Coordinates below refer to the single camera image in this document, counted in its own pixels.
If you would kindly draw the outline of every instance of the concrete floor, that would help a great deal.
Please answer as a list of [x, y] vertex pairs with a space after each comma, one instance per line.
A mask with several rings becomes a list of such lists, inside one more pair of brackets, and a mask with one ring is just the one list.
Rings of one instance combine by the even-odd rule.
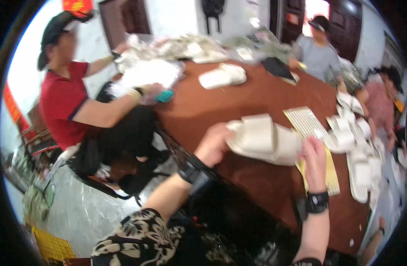
[[[154, 146], [164, 149], [165, 145], [158, 135]], [[176, 170], [172, 158], [156, 169], [166, 173]], [[158, 177], [149, 182], [140, 194], [143, 202], [164, 179], [166, 177]], [[125, 216], [139, 210], [134, 198], [116, 199], [82, 184], [67, 166], [59, 169], [52, 184], [55, 186], [53, 205], [46, 221], [37, 226], [69, 241], [78, 258], [90, 257], [92, 248], [101, 238], [110, 234]]]

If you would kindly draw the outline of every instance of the brown table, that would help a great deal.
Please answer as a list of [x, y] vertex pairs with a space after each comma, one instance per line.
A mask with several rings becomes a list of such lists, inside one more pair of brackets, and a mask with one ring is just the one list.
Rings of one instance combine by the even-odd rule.
[[[245, 115], [269, 113], [273, 121], [291, 128], [283, 110], [308, 106], [328, 129], [326, 117], [336, 114], [336, 90], [330, 85], [296, 70], [300, 81], [290, 85], [270, 75], [262, 65], [240, 64], [247, 82], [206, 90], [198, 76], [217, 67], [215, 64], [186, 63], [182, 81], [175, 86], [174, 99], [156, 105], [164, 129], [187, 152], [192, 153], [211, 125]], [[369, 206], [352, 198], [345, 155], [332, 154], [341, 193], [330, 198], [331, 233], [329, 248], [355, 255], [369, 216]], [[296, 167], [276, 166], [228, 152], [218, 166], [218, 173], [242, 189], [249, 198], [292, 229], [297, 222], [292, 208], [294, 196], [305, 195], [301, 174]]]

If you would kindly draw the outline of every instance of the gray shirt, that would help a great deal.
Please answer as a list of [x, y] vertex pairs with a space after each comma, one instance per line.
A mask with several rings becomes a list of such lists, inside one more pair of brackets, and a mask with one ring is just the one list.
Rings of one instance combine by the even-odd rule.
[[326, 82], [326, 73], [330, 67], [335, 76], [341, 72], [337, 51], [331, 44], [320, 47], [316, 45], [313, 37], [300, 35], [292, 50], [296, 59], [307, 66], [305, 72], [319, 80]]

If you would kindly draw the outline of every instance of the bag hanging on wall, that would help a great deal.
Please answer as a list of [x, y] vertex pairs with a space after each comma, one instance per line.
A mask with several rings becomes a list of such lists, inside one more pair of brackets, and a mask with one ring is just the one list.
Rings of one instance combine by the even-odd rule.
[[206, 33], [208, 35], [211, 35], [209, 18], [217, 19], [218, 33], [221, 33], [219, 15], [224, 12], [224, 3], [225, 0], [202, 0], [203, 13], [206, 17]]

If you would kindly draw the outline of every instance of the yellow crate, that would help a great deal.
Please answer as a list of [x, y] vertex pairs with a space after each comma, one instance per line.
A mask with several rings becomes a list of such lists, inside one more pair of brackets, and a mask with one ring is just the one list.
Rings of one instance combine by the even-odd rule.
[[36, 229], [35, 227], [32, 227], [32, 233], [35, 234], [38, 247], [45, 261], [48, 261], [50, 258], [60, 261], [64, 258], [76, 258], [68, 241]]

